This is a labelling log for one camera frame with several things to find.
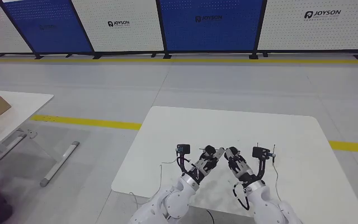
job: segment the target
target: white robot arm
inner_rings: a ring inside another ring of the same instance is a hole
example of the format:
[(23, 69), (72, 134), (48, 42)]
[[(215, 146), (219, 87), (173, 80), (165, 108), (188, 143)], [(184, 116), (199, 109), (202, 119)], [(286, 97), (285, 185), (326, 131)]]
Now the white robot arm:
[(216, 151), (212, 146), (207, 146), (199, 160), (192, 164), (192, 168), (186, 171), (184, 161), (185, 154), (190, 153), (190, 146), (179, 144), (177, 146), (177, 163), (182, 170), (182, 175), (176, 186), (162, 188), (150, 200), (142, 205), (132, 216), (129, 224), (167, 224), (178, 223), (189, 209), (190, 197), (199, 189), (200, 182), (216, 166), (225, 149)]
[(249, 210), (248, 202), (253, 204), (253, 218), (257, 224), (302, 224), (302, 221), (297, 217), (289, 203), (271, 198), (270, 188), (261, 180), (265, 173), (266, 160), (270, 156), (274, 158), (275, 155), (271, 154), (268, 149), (254, 147), (252, 156), (260, 161), (257, 175), (253, 173), (246, 160), (240, 155), (240, 151), (235, 147), (230, 147), (225, 152), (225, 158), (229, 161), (230, 169), (244, 187), (246, 206), (236, 195), (236, 185), (233, 189), (233, 193), (240, 204), (246, 210)]

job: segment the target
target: floor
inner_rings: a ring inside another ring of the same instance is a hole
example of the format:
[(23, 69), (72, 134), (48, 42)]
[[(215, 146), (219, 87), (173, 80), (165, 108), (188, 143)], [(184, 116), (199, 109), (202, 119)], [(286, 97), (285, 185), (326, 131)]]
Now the floor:
[[(328, 140), (358, 142), (357, 71), (358, 64), (7, 62), (0, 63), (0, 90), (54, 94), (39, 114), (134, 123), (142, 123), (153, 105), (309, 115), (317, 118)], [(7, 223), (128, 222), (136, 211), (134, 198), (111, 191), (111, 183), (137, 131), (35, 121), (27, 122), (27, 127), (50, 139), (59, 152), (73, 141), (81, 145), (46, 188), (39, 182), (54, 161), (31, 140), (25, 139), (2, 159), (0, 190), (15, 208)], [(335, 154), (358, 195), (358, 152)], [(212, 214), (217, 223), (254, 223), (248, 217)], [(191, 207), (184, 223), (207, 222), (211, 218), (206, 210)]]

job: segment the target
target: table leg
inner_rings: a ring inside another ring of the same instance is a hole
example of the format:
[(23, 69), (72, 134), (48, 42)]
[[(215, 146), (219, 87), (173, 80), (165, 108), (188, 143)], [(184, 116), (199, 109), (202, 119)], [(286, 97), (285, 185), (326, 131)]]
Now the table leg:
[(66, 161), (69, 155), (71, 155), (73, 150), (79, 145), (79, 142), (77, 141), (72, 142), (72, 144), (68, 147), (66, 152), (63, 155), (61, 155), (56, 151), (54, 151), (53, 148), (49, 147), (47, 141), (43, 139), (41, 136), (39, 136), (37, 132), (34, 132), (32, 130), (27, 130), (27, 132), (29, 134), (30, 139), (35, 141), (50, 157), (56, 160), (56, 164), (51, 168), (51, 170), (46, 174), (46, 176), (40, 182), (40, 186), (45, 187), (47, 186), (51, 178), (60, 169), (62, 164)]
[(0, 160), (12, 149), (17, 145), (21, 140), (23, 140), (26, 137), (26, 134), (20, 134), (18, 137), (16, 137), (8, 146), (4, 146), (3, 144), (0, 144), (1, 150), (3, 152), (0, 155)]

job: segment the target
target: white table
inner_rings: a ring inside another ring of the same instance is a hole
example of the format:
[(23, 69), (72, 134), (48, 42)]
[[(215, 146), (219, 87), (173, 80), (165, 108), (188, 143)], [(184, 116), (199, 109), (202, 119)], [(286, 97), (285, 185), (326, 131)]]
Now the white table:
[(16, 144), (18, 144), (27, 135), (29, 135), (30, 139), (40, 145), (49, 156), (56, 160), (56, 164), (40, 183), (41, 186), (46, 186), (64, 163), (64, 161), (68, 158), (68, 156), (79, 145), (79, 142), (73, 142), (66, 150), (65, 154), (61, 155), (49, 147), (46, 140), (42, 139), (37, 132), (32, 130), (25, 130), (24, 132), (27, 134), (20, 134), (9, 145), (3, 145), (2, 142), (6, 138), (18, 130), (21, 124), (30, 119), (31, 116), (33, 116), (37, 111), (45, 106), (54, 97), (54, 95), (0, 91), (0, 96), (11, 105), (10, 109), (0, 115), (0, 149), (2, 150), (0, 159), (4, 157), (11, 149), (13, 149)]
[[(356, 223), (358, 200), (317, 120), (309, 116), (152, 107), (112, 190), (151, 197), (159, 187), (159, 165), (176, 158), (179, 143), (191, 145), (191, 154), (186, 157), (193, 162), (201, 154), (198, 149), (208, 144), (215, 148), (235, 146), (257, 173), (258, 160), (251, 156), (257, 142), (269, 149), (276, 144), (280, 197), (293, 206), (304, 223)], [(176, 184), (180, 174), (176, 163), (163, 164), (162, 185)], [(271, 188), (271, 196), (277, 198), (271, 160), (266, 163), (263, 180)], [(222, 157), (190, 204), (252, 216), (252, 209), (245, 211), (233, 196), (236, 182)]]

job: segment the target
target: yellow stripe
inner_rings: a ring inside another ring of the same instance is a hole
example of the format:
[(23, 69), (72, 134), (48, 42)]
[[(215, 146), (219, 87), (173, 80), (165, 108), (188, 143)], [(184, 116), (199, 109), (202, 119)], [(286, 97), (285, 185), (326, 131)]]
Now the yellow stripe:
[[(131, 129), (139, 130), (142, 124), (139, 123), (128, 123), (128, 122), (114, 122), (110, 120), (94, 120), (85, 118), (67, 118), (64, 116), (48, 116), (48, 115), (34, 115), (31, 120), (37, 120), (41, 122), (55, 122), (64, 124), (79, 124), (87, 126), (97, 126), (105, 128), (120, 128), (120, 129)], [(351, 152), (358, 152), (358, 143), (355, 142), (329, 142), (333, 150), (344, 150)]]
[(79, 124), (79, 125), (88, 125), (88, 126), (97, 126), (97, 127), (106, 127), (106, 128), (121, 128), (121, 129), (131, 129), (139, 130), (142, 124), (138, 123), (128, 123), (128, 122), (113, 122), (110, 120), (94, 120), (94, 119), (84, 119), (84, 118), (67, 118), (64, 116), (47, 116), (47, 115), (34, 115), (31, 120), (37, 120), (41, 122), (56, 122), (64, 124)]
[(329, 144), (331, 145), (332, 149), (334, 149), (334, 150), (358, 152), (358, 143), (356, 143), (356, 142), (330, 141)]
[(161, 62), (161, 63), (309, 63), (309, 64), (358, 64), (358, 60), (298, 60), (298, 59), (156, 59), (156, 58), (117, 58), (117, 59), (0, 59), (0, 62), (33, 62), (33, 63), (103, 63), (103, 62)]

